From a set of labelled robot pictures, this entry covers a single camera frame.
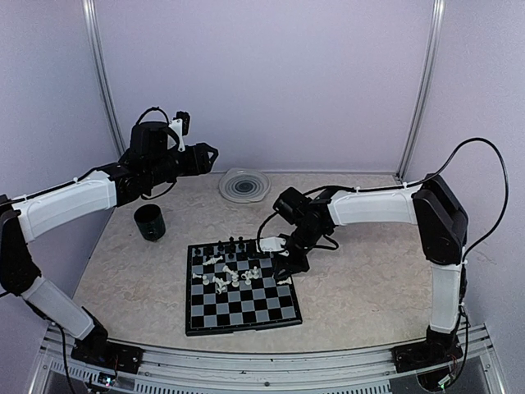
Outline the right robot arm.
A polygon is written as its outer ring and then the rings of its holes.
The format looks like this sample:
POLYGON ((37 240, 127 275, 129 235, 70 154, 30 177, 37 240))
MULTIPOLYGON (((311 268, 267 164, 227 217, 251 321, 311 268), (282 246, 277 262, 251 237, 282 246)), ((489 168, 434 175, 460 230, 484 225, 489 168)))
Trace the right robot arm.
POLYGON ((459 321, 467 214, 441 179, 365 192, 289 187, 276 199, 275 248, 293 273, 312 350, 385 345, 434 334, 419 355, 437 364, 459 321))

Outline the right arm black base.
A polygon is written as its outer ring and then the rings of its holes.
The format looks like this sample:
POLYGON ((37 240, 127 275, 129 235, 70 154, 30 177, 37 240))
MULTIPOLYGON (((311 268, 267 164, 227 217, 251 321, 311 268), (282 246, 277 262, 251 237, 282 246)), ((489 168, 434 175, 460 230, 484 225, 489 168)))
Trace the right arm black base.
POLYGON ((456 331, 441 333, 430 328, 427 329, 425 340, 395 346, 391 353, 397 373, 424 369, 463 357, 456 331))

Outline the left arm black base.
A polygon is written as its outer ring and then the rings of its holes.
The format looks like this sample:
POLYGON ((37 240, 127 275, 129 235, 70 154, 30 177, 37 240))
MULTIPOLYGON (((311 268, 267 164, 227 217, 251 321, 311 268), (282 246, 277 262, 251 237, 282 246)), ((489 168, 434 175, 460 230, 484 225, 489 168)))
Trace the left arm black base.
POLYGON ((105 328, 95 327, 86 338, 75 339, 71 358, 117 372, 137 374, 144 350, 109 341, 105 328))

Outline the white bishop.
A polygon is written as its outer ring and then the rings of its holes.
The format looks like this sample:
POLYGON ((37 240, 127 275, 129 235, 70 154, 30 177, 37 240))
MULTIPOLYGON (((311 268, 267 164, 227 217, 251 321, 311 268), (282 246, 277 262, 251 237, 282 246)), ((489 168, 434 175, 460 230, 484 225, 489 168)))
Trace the white bishop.
POLYGON ((285 284, 290 285, 290 284, 292 284, 292 279, 291 279, 291 277, 288 277, 288 278, 285 279, 285 280, 278 281, 276 284, 277 284, 278 286, 280 286, 280 285, 285 285, 285 284))

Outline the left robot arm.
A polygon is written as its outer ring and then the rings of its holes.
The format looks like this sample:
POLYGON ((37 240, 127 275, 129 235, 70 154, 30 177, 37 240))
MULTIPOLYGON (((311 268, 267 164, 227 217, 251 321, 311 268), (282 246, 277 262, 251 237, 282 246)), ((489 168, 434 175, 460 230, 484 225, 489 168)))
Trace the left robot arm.
POLYGON ((30 244, 88 216, 147 197, 156 186, 207 174, 218 156, 218 149, 205 143, 143 157, 126 151, 118 161, 62 185, 15 199, 2 196, 1 288, 83 341, 81 348, 94 363, 109 364, 115 348, 104 327, 42 274, 30 244))

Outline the black white chess board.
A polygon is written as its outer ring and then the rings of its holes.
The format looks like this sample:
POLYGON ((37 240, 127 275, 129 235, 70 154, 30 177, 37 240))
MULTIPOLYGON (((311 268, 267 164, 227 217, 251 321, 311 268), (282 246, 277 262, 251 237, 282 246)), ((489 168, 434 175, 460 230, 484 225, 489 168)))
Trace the black white chess board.
POLYGON ((256 241, 231 238, 187 248, 185 335, 230 334, 300 325, 294 283, 278 286, 273 254, 258 253, 256 241), (203 266, 212 257, 224 260, 203 266), (252 269, 258 267, 259 279, 252 269), (192 274, 203 278, 192 279, 192 274))

